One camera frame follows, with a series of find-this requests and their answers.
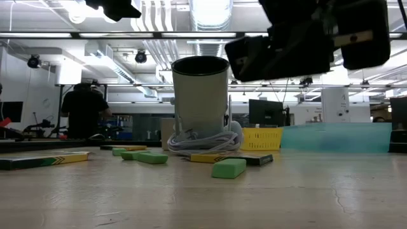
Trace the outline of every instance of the translucent plastic container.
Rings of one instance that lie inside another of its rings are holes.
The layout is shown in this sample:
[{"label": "translucent plastic container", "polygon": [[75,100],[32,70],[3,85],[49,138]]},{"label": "translucent plastic container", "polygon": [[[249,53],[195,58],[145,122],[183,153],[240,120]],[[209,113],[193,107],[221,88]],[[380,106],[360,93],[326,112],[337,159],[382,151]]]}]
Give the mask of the translucent plastic container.
[{"label": "translucent plastic container", "polygon": [[391,123],[314,123],[284,127],[281,148],[314,152],[386,153]]}]

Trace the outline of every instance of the coiled white cable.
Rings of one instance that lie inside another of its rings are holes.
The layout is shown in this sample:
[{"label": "coiled white cable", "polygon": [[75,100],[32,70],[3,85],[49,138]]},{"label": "coiled white cable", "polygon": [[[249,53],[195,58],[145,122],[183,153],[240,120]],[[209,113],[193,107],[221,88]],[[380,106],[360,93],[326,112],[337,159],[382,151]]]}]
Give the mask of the coiled white cable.
[{"label": "coiled white cable", "polygon": [[240,138],[235,132],[226,131],[204,139],[177,142],[176,135],[172,134],[168,140],[168,147],[171,152],[184,156],[237,151],[240,148]]}]

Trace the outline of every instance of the black shirt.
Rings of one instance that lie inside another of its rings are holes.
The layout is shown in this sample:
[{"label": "black shirt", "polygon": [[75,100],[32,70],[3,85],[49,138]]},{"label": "black shirt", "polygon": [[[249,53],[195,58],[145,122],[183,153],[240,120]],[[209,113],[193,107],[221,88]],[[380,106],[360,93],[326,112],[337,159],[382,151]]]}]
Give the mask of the black shirt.
[{"label": "black shirt", "polygon": [[61,109],[63,113],[69,113],[68,137],[85,139],[96,134],[99,112],[108,108],[107,102],[96,93],[68,92]]}]

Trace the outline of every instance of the yellow plastic basket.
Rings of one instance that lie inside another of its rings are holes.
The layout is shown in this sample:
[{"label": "yellow plastic basket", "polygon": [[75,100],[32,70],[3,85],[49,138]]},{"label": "yellow plastic basket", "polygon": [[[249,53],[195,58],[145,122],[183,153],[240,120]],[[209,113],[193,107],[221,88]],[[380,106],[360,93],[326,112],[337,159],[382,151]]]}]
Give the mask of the yellow plastic basket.
[{"label": "yellow plastic basket", "polygon": [[243,128],[242,150],[279,150],[282,128]]}]

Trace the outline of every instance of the black camera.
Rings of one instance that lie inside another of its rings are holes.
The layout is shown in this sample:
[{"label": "black camera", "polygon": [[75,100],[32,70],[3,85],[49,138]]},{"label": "black camera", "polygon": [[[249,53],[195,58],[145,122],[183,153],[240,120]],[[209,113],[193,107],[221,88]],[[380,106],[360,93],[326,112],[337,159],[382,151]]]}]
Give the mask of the black camera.
[{"label": "black camera", "polygon": [[43,65],[43,62],[39,59],[39,55],[31,55],[27,65],[32,69],[38,69]]},{"label": "black camera", "polygon": [[114,20],[120,21],[122,18],[139,18],[141,12],[132,6],[132,0],[85,0],[86,5],[98,10],[103,7],[104,14]]},{"label": "black camera", "polygon": [[274,80],[330,71],[341,48],[350,70],[390,58],[386,0],[259,0],[272,26],[268,36],[225,46],[237,80]]},{"label": "black camera", "polygon": [[139,64],[143,64],[147,61],[147,55],[145,50],[138,50],[135,55],[135,61]]}]

